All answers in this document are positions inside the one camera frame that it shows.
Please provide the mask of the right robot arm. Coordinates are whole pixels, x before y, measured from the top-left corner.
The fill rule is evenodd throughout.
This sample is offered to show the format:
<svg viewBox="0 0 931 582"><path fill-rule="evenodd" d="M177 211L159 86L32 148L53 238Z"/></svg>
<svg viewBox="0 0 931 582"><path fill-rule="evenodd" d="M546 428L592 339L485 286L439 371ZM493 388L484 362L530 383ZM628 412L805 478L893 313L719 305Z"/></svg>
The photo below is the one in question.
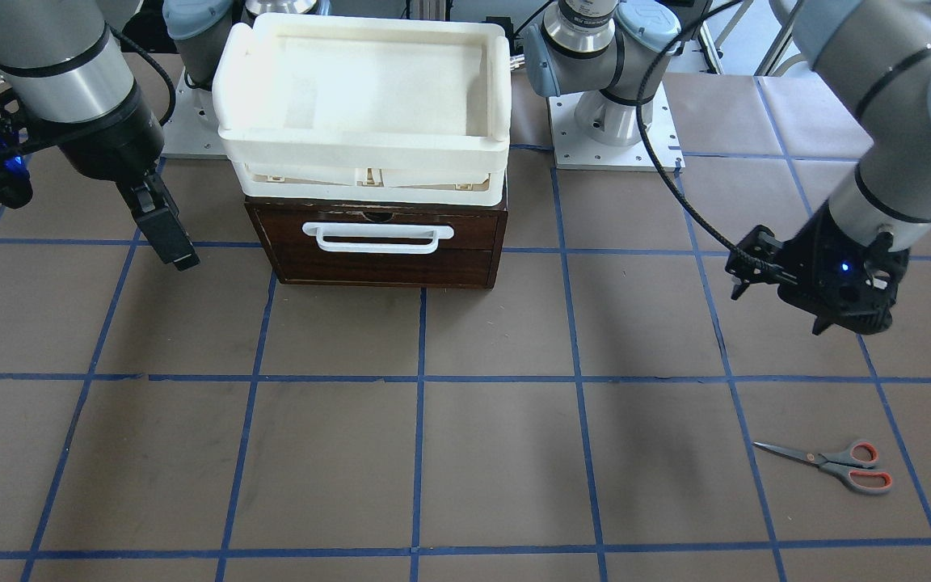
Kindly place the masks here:
<svg viewBox="0 0 931 582"><path fill-rule="evenodd" d="M0 204L31 201L27 155L58 147L112 182L162 262L200 259L158 173L165 121L122 54L127 38L92 1L0 1Z"/></svg>

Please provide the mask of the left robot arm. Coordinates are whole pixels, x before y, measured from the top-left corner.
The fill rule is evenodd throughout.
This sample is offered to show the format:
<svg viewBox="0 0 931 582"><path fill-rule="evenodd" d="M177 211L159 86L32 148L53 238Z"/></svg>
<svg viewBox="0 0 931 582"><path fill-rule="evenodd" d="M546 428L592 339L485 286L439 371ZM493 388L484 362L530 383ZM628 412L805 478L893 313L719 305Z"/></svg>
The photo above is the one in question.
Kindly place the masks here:
<svg viewBox="0 0 931 582"><path fill-rule="evenodd" d="M539 95L595 91L644 137L644 106L689 32L655 1L551 1L522 44ZM931 18L910 1L802 1L792 33L873 145L797 236L760 227L729 244L732 296L768 284L816 314L883 312L931 228Z"/></svg>

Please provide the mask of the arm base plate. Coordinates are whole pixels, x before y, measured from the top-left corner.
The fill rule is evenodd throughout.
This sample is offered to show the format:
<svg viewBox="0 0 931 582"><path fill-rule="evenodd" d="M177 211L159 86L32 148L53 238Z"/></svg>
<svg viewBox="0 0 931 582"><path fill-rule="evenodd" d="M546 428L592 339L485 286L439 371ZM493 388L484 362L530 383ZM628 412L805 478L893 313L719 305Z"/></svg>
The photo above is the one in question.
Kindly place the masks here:
<svg viewBox="0 0 931 582"><path fill-rule="evenodd" d="M176 109L163 125L165 158L226 159L218 136L217 114L212 93L188 84L186 70L176 81Z"/></svg>
<svg viewBox="0 0 931 582"><path fill-rule="evenodd" d="M559 170L656 170L639 132L637 109L589 91L550 97L548 112ZM643 104L642 120L661 165L668 172L685 168L665 85L658 85L653 100Z"/></svg>

